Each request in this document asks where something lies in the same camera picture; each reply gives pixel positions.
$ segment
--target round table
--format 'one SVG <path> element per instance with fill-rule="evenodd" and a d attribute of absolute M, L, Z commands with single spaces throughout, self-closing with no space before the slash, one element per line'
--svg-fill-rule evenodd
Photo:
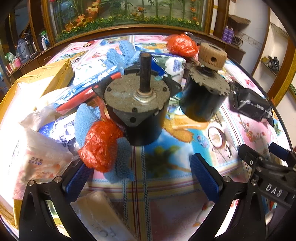
<path fill-rule="evenodd" d="M 93 47 L 82 53 L 72 43 L 50 61 L 70 57 L 76 78 L 85 77 L 87 66 L 106 57 L 109 48 L 118 49 L 118 41 L 129 40 L 136 50 L 167 52 L 165 36 L 130 35 L 96 40 Z M 229 81 L 237 81 L 265 97 L 239 66 L 227 60 L 219 74 Z M 195 122 L 186 117 L 179 107 L 180 94 L 170 99 L 168 113 L 159 138 L 150 145 L 133 147 L 130 166 L 136 180 L 110 184 L 102 173 L 95 171 L 81 195 L 103 190 L 117 211 L 141 241 L 185 241 L 204 221 L 214 203 L 209 202 L 196 177 L 191 173 L 189 157 L 200 153 L 224 176 L 234 181 L 247 182 L 250 170 L 241 161 L 237 148 L 247 144 L 271 161 L 268 150 L 275 142 L 291 150 L 289 138 L 279 116 L 274 112 L 275 127 L 267 122 L 256 122 L 230 110 L 227 98 L 211 121 Z M 266 201 L 266 211 L 270 203 Z M 234 200 L 218 234 L 223 233 L 237 205 Z"/>

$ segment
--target white tissue package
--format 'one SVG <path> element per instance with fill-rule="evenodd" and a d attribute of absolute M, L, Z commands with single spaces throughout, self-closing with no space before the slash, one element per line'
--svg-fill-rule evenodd
<path fill-rule="evenodd" d="M 138 241 L 114 209 L 104 191 L 96 191 L 71 203 L 88 231 L 99 241 Z"/>
<path fill-rule="evenodd" d="M 13 198 L 23 198 L 30 180 L 48 183 L 61 176 L 72 159 L 72 153 L 61 143 L 25 128 L 12 155 L 10 170 L 17 175 Z"/>

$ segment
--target black package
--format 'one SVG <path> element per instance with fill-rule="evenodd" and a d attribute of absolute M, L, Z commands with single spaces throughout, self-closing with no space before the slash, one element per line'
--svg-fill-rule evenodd
<path fill-rule="evenodd" d="M 265 118 L 274 127 L 274 117 L 270 104 L 251 89 L 236 88 L 233 91 L 233 107 L 238 113 L 255 121 L 261 121 Z"/>

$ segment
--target wooden knob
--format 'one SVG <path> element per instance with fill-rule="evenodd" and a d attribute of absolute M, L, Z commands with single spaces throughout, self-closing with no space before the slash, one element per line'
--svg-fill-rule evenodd
<path fill-rule="evenodd" d="M 209 43 L 201 43 L 198 61 L 209 69 L 218 71 L 222 69 L 227 59 L 227 53 Z"/>

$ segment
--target red plastic bag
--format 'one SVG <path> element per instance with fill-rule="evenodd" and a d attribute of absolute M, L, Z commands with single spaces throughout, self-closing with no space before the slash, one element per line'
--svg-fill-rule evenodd
<path fill-rule="evenodd" d="M 87 167 L 109 172 L 117 157 L 116 139 L 120 137 L 123 133 L 112 120 L 97 121 L 89 129 L 78 154 Z"/>
<path fill-rule="evenodd" d="M 168 36 L 164 41 L 167 41 L 167 49 L 172 54 L 177 54 L 182 57 L 193 57 L 198 53 L 199 47 L 186 34 L 173 34 Z"/>

